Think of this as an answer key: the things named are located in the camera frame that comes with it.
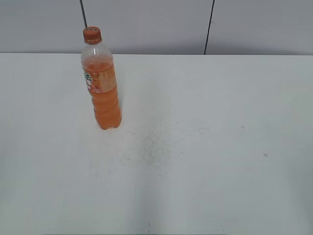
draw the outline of orange bottle cap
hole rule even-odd
[[[100,29],[96,26],[90,26],[83,30],[85,43],[94,45],[102,42]]]

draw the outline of gray wall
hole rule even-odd
[[[213,0],[83,0],[113,53],[203,54]],[[215,0],[206,54],[313,54],[313,0]],[[79,0],[0,0],[0,52],[80,53]]]
[[[84,0],[113,53],[203,54],[212,0]],[[0,52],[80,53],[79,0],[0,0]]]
[[[313,54],[313,0],[216,0],[206,54]]]

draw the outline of bottle label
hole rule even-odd
[[[104,71],[89,71],[84,69],[87,87],[94,93],[105,93],[116,87],[114,65]]]

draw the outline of plastic bottle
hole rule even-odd
[[[95,118],[101,129],[116,128],[121,123],[122,114],[117,98],[113,56],[101,43],[98,27],[85,28],[83,35],[87,46],[82,52],[81,62]]]

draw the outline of table surface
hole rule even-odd
[[[313,57],[0,54],[0,234],[313,234]]]

